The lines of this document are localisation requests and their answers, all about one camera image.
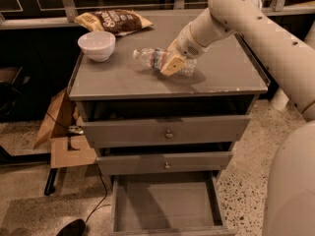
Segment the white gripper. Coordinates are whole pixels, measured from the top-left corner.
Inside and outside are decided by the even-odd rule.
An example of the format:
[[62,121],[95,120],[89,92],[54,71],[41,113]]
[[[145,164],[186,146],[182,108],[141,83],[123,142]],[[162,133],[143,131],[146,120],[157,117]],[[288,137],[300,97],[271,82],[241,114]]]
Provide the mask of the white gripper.
[[[190,22],[167,47],[170,53],[177,50],[189,59],[196,59],[203,55],[210,44],[210,25],[207,22]],[[185,67],[185,59],[178,55],[171,55],[160,72],[169,77]]]

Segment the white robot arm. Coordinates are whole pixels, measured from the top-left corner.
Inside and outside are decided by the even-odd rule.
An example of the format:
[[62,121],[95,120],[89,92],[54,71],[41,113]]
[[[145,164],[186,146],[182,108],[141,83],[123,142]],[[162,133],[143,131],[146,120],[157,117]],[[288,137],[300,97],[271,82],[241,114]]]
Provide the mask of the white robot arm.
[[263,236],[315,236],[315,50],[267,18],[260,0],[208,0],[205,9],[170,44],[161,72],[237,32],[307,123],[277,150],[270,170]]

